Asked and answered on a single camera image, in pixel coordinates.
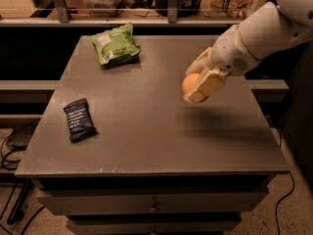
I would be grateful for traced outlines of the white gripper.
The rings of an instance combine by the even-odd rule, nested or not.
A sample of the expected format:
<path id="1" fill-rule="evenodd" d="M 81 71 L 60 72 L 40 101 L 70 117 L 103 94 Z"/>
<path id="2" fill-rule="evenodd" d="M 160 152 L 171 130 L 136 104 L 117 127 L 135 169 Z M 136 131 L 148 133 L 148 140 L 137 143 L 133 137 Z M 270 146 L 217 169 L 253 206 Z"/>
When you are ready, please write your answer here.
<path id="1" fill-rule="evenodd" d="M 245 47 L 239 27 L 233 25 L 216 39 L 212 48 L 206 48 L 187 68 L 186 75 L 198 73 L 200 76 L 191 89 L 183 93 L 184 100 L 201 103 L 225 85 L 228 74 L 243 75 L 259 63 L 260 60 Z"/>

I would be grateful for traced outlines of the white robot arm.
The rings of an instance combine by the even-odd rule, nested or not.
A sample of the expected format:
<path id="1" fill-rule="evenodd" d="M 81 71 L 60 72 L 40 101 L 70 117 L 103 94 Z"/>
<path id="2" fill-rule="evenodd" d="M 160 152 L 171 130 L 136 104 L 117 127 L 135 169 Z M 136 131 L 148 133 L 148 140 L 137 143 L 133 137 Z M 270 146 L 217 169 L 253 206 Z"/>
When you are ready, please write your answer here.
<path id="1" fill-rule="evenodd" d="M 229 76 L 255 69 L 273 53 L 308 42 L 313 36 L 313 0 L 268 2 L 222 33 L 188 67 L 184 99 L 201 103 L 220 90 Z"/>

